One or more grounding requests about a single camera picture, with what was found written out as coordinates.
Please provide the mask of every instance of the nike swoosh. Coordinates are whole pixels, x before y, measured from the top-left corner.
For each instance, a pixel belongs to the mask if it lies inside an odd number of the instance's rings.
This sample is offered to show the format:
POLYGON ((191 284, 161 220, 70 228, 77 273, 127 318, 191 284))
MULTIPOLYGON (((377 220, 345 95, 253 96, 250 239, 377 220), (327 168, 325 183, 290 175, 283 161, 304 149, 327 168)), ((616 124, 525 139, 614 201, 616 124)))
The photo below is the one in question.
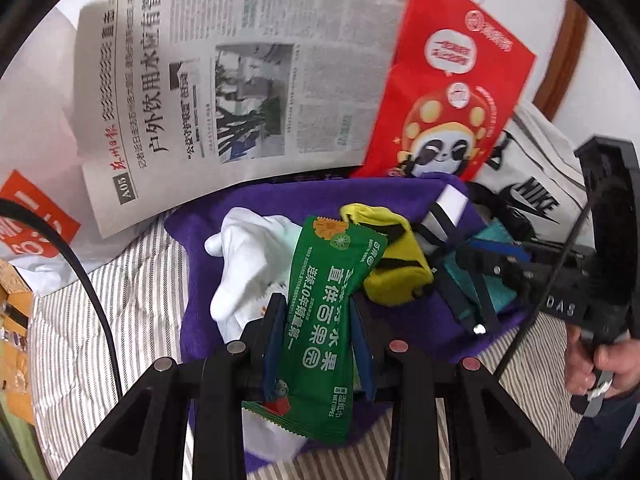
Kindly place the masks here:
POLYGON ((498 196, 501 199, 503 199, 510 207, 513 207, 514 209, 519 209, 520 211, 523 211, 533 216, 537 216, 539 218, 544 218, 545 220, 549 220, 550 222, 553 222, 555 224, 559 223, 556 220, 549 218, 549 216, 547 216, 545 213, 541 213, 537 209, 533 208, 530 204, 523 202, 524 199, 523 200, 517 199, 512 193, 513 186, 516 186, 516 185, 511 184, 510 186, 505 187, 500 193, 498 193, 498 196))

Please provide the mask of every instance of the green wet wipes package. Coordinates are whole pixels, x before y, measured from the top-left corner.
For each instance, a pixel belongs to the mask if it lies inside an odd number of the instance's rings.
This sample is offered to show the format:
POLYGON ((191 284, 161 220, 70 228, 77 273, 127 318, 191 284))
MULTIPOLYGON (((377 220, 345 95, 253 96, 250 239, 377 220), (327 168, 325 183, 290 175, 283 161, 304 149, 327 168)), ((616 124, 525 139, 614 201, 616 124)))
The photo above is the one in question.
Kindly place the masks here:
POLYGON ((306 219, 291 266, 276 400, 246 408, 293 433, 326 444, 345 441, 354 380, 349 296, 385 248, 386 237, 372 229, 306 219))

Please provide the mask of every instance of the purple towel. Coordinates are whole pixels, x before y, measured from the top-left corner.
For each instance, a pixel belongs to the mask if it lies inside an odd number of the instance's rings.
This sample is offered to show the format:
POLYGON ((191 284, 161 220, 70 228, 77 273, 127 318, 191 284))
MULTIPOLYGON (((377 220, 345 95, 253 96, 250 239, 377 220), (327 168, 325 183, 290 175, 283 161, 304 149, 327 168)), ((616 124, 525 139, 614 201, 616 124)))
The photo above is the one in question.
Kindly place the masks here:
MULTIPOLYGON (((209 314, 209 306, 220 284, 224 262, 222 258, 209 256, 204 250, 204 242, 220 232, 222 219, 231 208, 245 207, 262 216, 283 215, 302 225, 309 215, 340 218, 341 206, 358 202, 388 207, 409 222, 420 222, 447 184, 466 194, 465 185, 455 176, 432 173, 423 178, 255 184, 221 190, 183 205, 164 222, 167 232, 185 248, 189 257, 189 303, 180 331, 183 361, 205 358, 223 344, 218 326, 209 314)), ((484 223, 473 207, 468 206, 459 227, 469 236, 480 231, 484 223)), ((471 336, 456 323, 437 293, 399 308, 372 304, 372 314, 385 319, 397 337, 418 346, 430 356, 449 362, 478 354, 524 317, 522 310, 512 304, 499 316, 501 334, 471 336)), ((359 440, 387 407, 356 403, 350 443, 359 440)), ((305 449, 319 446, 309 441, 305 449)), ((249 453, 245 453, 245 459, 247 472, 266 464, 249 453)))

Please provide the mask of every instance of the striped bedsheet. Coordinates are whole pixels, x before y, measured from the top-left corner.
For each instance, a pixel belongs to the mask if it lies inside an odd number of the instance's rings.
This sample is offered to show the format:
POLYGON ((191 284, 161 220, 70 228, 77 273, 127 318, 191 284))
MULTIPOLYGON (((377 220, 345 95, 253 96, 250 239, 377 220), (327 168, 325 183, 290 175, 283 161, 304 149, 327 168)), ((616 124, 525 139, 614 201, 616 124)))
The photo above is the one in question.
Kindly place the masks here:
MULTIPOLYGON (((118 258, 90 277, 110 321, 127 390, 158 357, 180 362, 180 322, 186 308, 188 262, 184 250, 157 222, 118 258)), ((492 369, 513 332, 480 358, 492 369)), ((564 457, 578 417, 562 387, 564 327, 540 317, 503 376, 542 435, 564 457)), ((57 478, 82 443, 116 403, 106 341, 82 286, 76 282, 36 298, 29 326, 31 393, 36 432, 47 467, 57 478)), ((449 479, 440 414, 442 477, 449 479)), ((252 480, 383 479, 389 447, 390 413, 356 446, 312 451, 292 462, 252 473, 252 480)), ((191 479, 193 436, 188 431, 183 480, 191 479)))

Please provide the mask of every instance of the cartoon panda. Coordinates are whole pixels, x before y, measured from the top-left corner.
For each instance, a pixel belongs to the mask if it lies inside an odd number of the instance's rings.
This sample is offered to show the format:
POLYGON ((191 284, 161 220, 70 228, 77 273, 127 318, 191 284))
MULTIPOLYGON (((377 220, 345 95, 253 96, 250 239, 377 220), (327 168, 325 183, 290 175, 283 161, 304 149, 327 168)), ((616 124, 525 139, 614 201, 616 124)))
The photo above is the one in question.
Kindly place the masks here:
POLYGON ((398 164, 406 174, 460 174, 478 151, 490 122, 490 108, 465 83, 418 99, 402 128, 398 164))

